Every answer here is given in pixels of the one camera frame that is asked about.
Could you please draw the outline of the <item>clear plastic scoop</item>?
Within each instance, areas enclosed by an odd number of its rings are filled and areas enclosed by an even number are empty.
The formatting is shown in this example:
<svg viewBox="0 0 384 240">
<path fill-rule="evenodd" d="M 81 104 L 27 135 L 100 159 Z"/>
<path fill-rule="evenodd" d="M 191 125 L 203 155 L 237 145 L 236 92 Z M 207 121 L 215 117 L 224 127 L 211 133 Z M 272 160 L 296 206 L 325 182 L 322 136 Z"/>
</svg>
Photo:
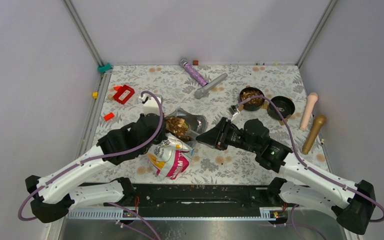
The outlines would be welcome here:
<svg viewBox="0 0 384 240">
<path fill-rule="evenodd" d="M 200 135 L 199 123 L 194 117 L 169 116 L 164 118 L 165 131 L 182 141 L 194 141 Z"/>
</svg>

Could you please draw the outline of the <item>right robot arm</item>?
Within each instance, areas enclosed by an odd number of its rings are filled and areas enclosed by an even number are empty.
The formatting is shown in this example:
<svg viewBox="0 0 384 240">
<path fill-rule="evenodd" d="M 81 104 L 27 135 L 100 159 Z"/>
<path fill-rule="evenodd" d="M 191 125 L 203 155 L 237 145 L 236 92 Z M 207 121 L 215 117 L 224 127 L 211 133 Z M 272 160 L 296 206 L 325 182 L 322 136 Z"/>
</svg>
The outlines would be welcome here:
<svg viewBox="0 0 384 240">
<path fill-rule="evenodd" d="M 374 186 L 361 180 L 356 183 L 325 171 L 299 156 L 288 146 L 272 139 L 270 131 L 258 119 L 238 128 L 223 117 L 196 140 L 224 151 L 229 146 L 255 154 L 255 161 L 267 170 L 293 178 L 303 186 L 276 177 L 267 189 L 267 201 L 273 206 L 283 202 L 322 212 L 348 231 L 364 235 L 375 210 Z"/>
</svg>

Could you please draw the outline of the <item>cat food bag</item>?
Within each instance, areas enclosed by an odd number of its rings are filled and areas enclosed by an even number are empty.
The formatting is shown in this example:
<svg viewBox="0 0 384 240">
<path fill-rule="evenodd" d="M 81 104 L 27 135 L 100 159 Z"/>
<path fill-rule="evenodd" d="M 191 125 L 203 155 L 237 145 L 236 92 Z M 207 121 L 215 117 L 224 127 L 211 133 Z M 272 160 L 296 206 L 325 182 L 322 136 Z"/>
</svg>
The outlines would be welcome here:
<svg viewBox="0 0 384 240">
<path fill-rule="evenodd" d="M 178 108 L 166 117 L 171 116 L 195 118 L 199 124 L 198 132 L 202 134 L 207 130 L 208 121 L 203 115 L 192 114 Z M 195 145 L 198 143 L 196 139 L 184 142 L 167 132 L 166 136 L 167 140 L 153 145 L 146 154 L 150 167 L 159 181 L 174 180 L 183 173 L 189 166 L 194 155 Z"/>
</svg>

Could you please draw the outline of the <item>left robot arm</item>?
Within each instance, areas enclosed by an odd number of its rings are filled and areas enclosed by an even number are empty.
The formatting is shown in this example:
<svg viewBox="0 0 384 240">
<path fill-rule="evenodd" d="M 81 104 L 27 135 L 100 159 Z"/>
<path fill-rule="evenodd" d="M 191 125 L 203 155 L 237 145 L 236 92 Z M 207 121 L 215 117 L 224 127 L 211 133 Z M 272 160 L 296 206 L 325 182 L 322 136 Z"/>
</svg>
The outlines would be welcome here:
<svg viewBox="0 0 384 240">
<path fill-rule="evenodd" d="M 110 130 L 90 150 L 62 169 L 45 177 L 27 177 L 27 201 L 33 219 L 52 223 L 80 207 L 117 202 L 124 206 L 132 204 L 136 192 L 126 177 L 94 185 L 85 185 L 85 182 L 99 172 L 144 155 L 152 145 L 163 140 L 166 140 L 164 118 L 142 113 L 136 122 Z"/>
</svg>

